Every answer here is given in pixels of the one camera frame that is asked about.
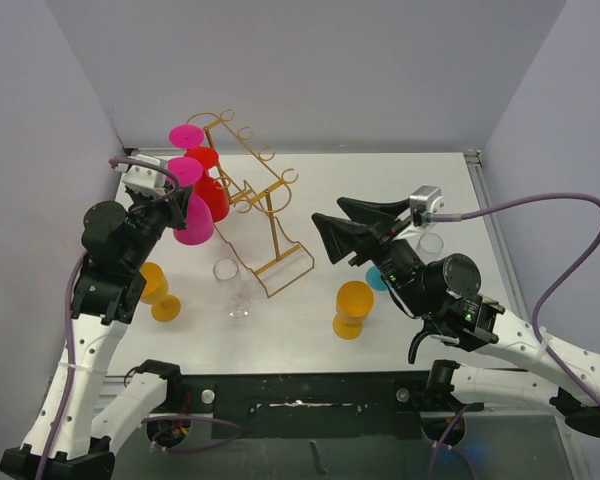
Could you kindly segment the pink plastic wine glass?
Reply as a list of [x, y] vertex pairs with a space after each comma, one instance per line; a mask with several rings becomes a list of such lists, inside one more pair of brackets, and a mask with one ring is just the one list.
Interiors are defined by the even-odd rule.
[[199, 147], [205, 140], [203, 129], [192, 124], [181, 124], [174, 127], [168, 135], [168, 139], [174, 147], [190, 150]]
[[167, 167], [178, 178], [181, 187], [193, 187], [187, 203], [186, 228], [175, 230], [174, 237], [184, 245], [205, 243], [213, 235], [213, 220], [209, 207], [194, 189], [205, 170], [197, 160], [187, 156], [172, 158], [168, 161]]

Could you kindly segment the red plastic wine glass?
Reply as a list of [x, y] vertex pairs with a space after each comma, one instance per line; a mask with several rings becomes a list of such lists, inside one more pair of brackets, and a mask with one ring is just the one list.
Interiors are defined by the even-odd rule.
[[213, 222], [222, 221], [229, 214], [229, 199], [225, 187], [210, 173], [211, 169], [219, 166], [218, 152], [211, 147], [198, 146], [187, 150], [185, 156], [193, 158], [203, 167], [203, 174], [194, 190], [208, 206]]

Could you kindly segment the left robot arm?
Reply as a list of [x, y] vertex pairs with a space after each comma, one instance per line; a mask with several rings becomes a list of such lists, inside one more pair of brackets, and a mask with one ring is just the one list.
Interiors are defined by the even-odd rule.
[[168, 228], [185, 227], [191, 187], [164, 200], [132, 193], [83, 219], [84, 254], [65, 293], [66, 341], [38, 417], [0, 471], [13, 479], [108, 479], [116, 454], [155, 409], [170, 411], [184, 395], [180, 369], [148, 360], [104, 410], [95, 410], [109, 364], [131, 324], [146, 280], [141, 267]]

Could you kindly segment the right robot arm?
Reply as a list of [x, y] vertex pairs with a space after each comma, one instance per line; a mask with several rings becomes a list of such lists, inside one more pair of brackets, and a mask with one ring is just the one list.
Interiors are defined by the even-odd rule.
[[422, 320], [409, 346], [410, 363], [421, 342], [431, 337], [511, 365], [486, 369], [435, 361], [425, 384], [432, 406], [478, 403], [545, 411], [600, 438], [600, 354], [542, 332], [536, 320], [526, 321], [481, 294], [480, 271], [468, 256], [455, 253], [425, 262], [406, 239], [432, 223], [473, 219], [478, 212], [441, 213], [443, 197], [432, 186], [397, 202], [340, 197], [337, 204], [345, 218], [311, 217], [328, 258], [332, 263], [346, 259], [352, 266], [372, 262], [394, 303]]

